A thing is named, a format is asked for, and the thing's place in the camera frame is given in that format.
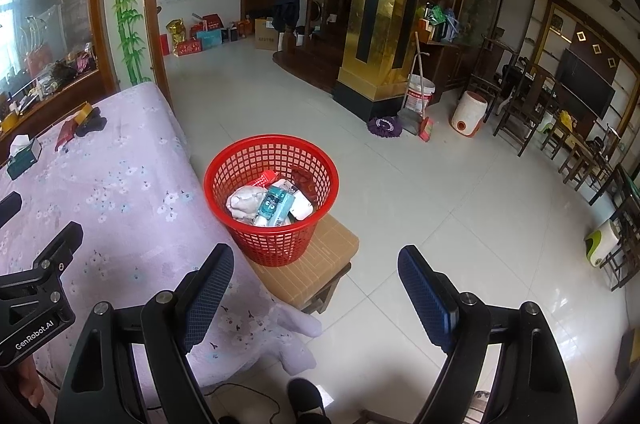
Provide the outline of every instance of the television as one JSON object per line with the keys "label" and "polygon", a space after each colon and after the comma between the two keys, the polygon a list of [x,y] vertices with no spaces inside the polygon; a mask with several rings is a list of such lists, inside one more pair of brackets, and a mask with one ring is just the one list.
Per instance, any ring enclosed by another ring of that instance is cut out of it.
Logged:
{"label": "television", "polygon": [[558,80],[566,89],[603,119],[615,90],[593,68],[569,49],[564,49],[556,71]]}

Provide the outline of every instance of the black cable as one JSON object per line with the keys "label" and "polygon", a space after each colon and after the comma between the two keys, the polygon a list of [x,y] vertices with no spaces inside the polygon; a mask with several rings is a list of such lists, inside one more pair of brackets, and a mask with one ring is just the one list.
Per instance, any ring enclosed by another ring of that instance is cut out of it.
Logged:
{"label": "black cable", "polygon": [[38,375],[40,375],[40,377],[42,377],[44,380],[46,380],[50,385],[52,385],[56,390],[60,391],[60,387],[53,382],[49,377],[47,377],[46,375],[44,375],[41,371],[36,370],[36,372],[38,372]]}
{"label": "black cable", "polygon": [[[254,393],[257,393],[258,395],[262,395],[263,397],[267,397],[267,399],[269,399],[270,401],[274,402],[275,405],[278,407],[278,410],[277,410],[276,413],[271,415],[271,418],[269,419],[269,424],[273,424],[273,419],[276,418],[279,415],[280,411],[282,410],[280,408],[280,403],[278,403],[278,401],[276,399],[268,396],[266,393],[262,393],[261,391],[254,390],[253,388],[249,388],[248,386],[243,386],[242,384],[236,384],[235,382],[223,382],[219,386],[215,387],[213,391],[211,391],[210,393],[203,394],[202,396],[203,397],[208,397],[210,395],[213,395],[214,393],[216,393],[216,391],[218,391],[223,386],[237,386],[238,388],[244,388],[245,390],[253,391]],[[147,411],[153,411],[153,410],[161,409],[161,408],[162,408],[162,406],[155,406],[153,408],[147,408],[146,410]]]}

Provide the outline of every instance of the staircase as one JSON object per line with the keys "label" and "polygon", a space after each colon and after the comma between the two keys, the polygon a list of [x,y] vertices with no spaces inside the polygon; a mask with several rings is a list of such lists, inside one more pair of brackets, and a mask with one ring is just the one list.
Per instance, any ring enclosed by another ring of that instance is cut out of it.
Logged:
{"label": "staircase", "polygon": [[273,54],[273,61],[331,93],[342,65],[350,9],[351,0],[306,0],[302,46],[296,46],[296,35],[287,27],[282,51]]}

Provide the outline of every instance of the red plastic basket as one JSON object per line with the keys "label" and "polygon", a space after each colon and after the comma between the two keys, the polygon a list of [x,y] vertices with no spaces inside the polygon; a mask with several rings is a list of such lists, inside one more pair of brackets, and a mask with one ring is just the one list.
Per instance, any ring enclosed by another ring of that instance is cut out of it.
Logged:
{"label": "red plastic basket", "polygon": [[[254,227],[234,220],[226,199],[241,185],[255,180],[265,169],[293,179],[294,168],[311,173],[318,193],[316,211],[282,227]],[[249,258],[267,267],[281,267],[297,260],[308,247],[318,221],[338,195],[338,171],[320,148],[286,135],[260,135],[240,140],[213,159],[204,176],[204,193],[213,214]]]}

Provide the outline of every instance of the tile floor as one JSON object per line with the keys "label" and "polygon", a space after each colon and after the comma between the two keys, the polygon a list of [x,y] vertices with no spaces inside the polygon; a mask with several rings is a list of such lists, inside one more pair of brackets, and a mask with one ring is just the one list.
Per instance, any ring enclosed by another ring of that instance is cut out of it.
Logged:
{"label": "tile floor", "polygon": [[[556,172],[562,162],[540,152],[522,158],[489,125],[466,139],[447,118],[456,95],[430,108],[436,120],[428,143],[403,133],[371,135],[332,97],[277,67],[251,40],[202,54],[166,58],[175,113],[202,177],[231,142],[261,133],[310,140],[334,160],[340,193],[332,214],[360,238],[353,268],[328,310],[324,334],[308,346],[318,367],[303,375],[333,399],[334,423],[352,423],[359,409],[413,421],[443,364],[424,333],[396,272],[399,249],[420,248],[431,266],[459,290],[485,302],[542,306],[558,341],[581,423],[597,422],[617,384],[614,364],[628,325],[622,291],[584,256],[583,238],[612,212],[607,198],[593,208]],[[498,350],[490,347],[479,387],[490,389]],[[276,424],[293,422],[284,387],[288,376],[264,359],[236,376],[271,394],[283,408]],[[242,424],[267,422],[273,403],[241,388],[211,397],[216,416]]]}

